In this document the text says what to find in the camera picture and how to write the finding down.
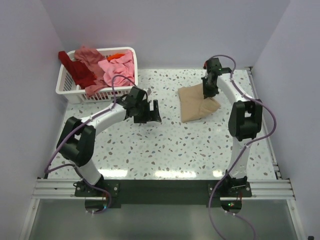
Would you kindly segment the beige t shirt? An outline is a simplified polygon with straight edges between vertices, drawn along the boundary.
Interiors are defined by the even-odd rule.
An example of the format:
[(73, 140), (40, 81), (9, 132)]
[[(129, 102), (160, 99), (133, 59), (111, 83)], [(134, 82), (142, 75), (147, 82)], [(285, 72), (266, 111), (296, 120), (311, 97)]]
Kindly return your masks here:
[(179, 88), (178, 96), (182, 123), (207, 117), (221, 107), (220, 103), (214, 98), (204, 98), (203, 85), (201, 83)]

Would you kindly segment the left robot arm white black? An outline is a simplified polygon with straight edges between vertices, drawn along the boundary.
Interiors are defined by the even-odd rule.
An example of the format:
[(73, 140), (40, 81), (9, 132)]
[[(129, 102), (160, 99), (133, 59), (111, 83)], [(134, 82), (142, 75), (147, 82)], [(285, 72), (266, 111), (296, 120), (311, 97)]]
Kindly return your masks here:
[(115, 98), (108, 107), (84, 118), (70, 117), (63, 127), (56, 150), (71, 163), (92, 196), (111, 199), (104, 177), (93, 162), (96, 137), (129, 118), (133, 118), (136, 124), (160, 123), (158, 100), (150, 100), (146, 90), (134, 86), (128, 94)]

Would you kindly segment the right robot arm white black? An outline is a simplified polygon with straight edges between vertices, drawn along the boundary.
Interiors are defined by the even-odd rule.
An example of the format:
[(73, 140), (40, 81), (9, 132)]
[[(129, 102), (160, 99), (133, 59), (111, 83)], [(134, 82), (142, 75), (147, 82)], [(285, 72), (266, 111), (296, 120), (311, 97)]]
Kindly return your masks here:
[(231, 159), (221, 180), (210, 187), (210, 197), (233, 197), (243, 190), (250, 190), (247, 164), (250, 154), (250, 141), (262, 129), (263, 108), (256, 99), (246, 96), (246, 92), (235, 86), (234, 70), (222, 67), (219, 55), (205, 61), (206, 74), (201, 78), (203, 98), (213, 98), (223, 92), (231, 104), (228, 131), (232, 137)]

